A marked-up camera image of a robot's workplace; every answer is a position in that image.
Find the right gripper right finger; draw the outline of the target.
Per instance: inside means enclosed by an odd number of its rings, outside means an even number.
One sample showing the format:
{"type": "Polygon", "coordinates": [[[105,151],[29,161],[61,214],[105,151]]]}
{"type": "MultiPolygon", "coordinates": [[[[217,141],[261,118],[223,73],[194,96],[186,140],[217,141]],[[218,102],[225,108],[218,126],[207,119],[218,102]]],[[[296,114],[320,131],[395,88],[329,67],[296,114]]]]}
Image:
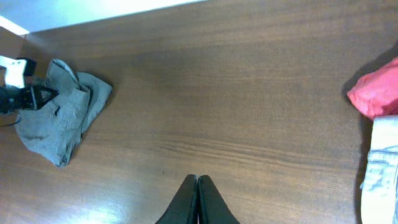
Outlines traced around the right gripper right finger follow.
{"type": "Polygon", "coordinates": [[[198,180],[200,224],[239,224],[209,175],[198,180]]]}

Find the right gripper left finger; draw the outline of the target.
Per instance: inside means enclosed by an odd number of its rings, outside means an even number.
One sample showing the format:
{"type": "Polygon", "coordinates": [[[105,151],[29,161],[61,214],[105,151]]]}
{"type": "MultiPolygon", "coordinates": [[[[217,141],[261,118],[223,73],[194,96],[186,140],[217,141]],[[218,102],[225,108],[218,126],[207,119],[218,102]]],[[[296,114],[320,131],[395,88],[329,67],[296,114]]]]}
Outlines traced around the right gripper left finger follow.
{"type": "Polygon", "coordinates": [[[197,177],[189,174],[156,224],[196,224],[198,222],[197,177]]]}

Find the grey-green shorts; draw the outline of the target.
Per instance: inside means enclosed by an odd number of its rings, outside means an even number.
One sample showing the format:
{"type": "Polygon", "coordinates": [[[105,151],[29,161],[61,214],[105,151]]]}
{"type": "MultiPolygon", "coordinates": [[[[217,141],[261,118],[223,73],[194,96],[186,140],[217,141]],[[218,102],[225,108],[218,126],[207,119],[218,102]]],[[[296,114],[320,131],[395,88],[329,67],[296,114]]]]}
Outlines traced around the grey-green shorts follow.
{"type": "Polygon", "coordinates": [[[44,85],[58,95],[39,110],[20,110],[16,132],[28,150],[65,167],[113,88],[89,73],[73,72],[59,59],[50,61],[44,85]]]}

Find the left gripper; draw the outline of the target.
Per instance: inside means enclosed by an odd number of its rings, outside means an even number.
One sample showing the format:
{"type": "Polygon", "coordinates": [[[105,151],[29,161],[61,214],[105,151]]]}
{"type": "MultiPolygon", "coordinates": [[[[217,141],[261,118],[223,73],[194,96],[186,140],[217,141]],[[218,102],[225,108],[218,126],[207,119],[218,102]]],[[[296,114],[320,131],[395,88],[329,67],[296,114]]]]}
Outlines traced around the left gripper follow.
{"type": "Polygon", "coordinates": [[[30,88],[1,87],[1,114],[15,110],[39,110],[58,96],[57,90],[42,85],[30,88]]]}

